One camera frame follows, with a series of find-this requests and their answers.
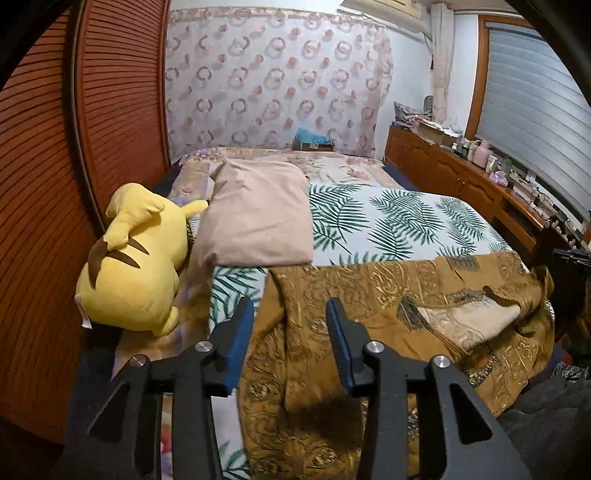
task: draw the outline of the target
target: cushion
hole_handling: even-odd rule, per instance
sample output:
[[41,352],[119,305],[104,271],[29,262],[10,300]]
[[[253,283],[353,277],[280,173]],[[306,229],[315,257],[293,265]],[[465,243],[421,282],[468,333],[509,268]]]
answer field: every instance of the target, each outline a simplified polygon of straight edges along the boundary
[[312,262],[308,183],[299,168],[284,161],[230,159],[213,176],[190,270]]

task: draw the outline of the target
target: sheer curtain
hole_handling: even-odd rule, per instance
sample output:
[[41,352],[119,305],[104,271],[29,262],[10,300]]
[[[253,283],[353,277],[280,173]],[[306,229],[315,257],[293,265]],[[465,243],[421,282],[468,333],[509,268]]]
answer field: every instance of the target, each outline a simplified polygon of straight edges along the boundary
[[387,32],[371,22],[269,8],[171,11],[171,158],[220,145],[286,148],[300,126],[371,156],[391,73]]
[[447,90],[452,75],[454,19],[453,11],[444,3],[431,6],[433,23],[434,94],[433,119],[443,123],[447,118]]

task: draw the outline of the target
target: wooden louvered door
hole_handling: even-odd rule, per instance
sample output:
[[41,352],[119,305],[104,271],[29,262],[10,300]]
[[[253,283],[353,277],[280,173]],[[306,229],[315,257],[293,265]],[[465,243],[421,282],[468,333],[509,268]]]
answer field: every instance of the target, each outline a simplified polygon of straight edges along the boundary
[[170,0],[86,0],[79,22],[74,108],[98,210],[120,185],[153,186],[170,166],[163,55]]
[[55,442],[82,348],[76,280],[96,239],[64,94],[75,20],[62,15],[0,92],[0,416]]

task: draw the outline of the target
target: pink container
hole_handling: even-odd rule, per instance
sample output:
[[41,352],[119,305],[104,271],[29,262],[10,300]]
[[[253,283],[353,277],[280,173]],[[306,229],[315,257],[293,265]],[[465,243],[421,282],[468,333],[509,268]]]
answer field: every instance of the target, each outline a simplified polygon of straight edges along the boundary
[[488,163],[488,157],[491,151],[488,149],[490,143],[487,140],[483,140],[482,143],[474,150],[474,156],[472,157],[472,163],[475,163],[480,168],[486,168]]

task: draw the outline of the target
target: wooden dresser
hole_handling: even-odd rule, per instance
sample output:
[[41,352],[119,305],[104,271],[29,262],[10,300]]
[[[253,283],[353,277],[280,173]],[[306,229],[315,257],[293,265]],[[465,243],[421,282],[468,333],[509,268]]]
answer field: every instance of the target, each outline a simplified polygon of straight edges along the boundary
[[390,127],[385,160],[422,192],[457,197],[470,204],[526,264],[535,262],[550,229],[544,230],[544,220],[524,199],[491,181],[484,170],[396,127]]

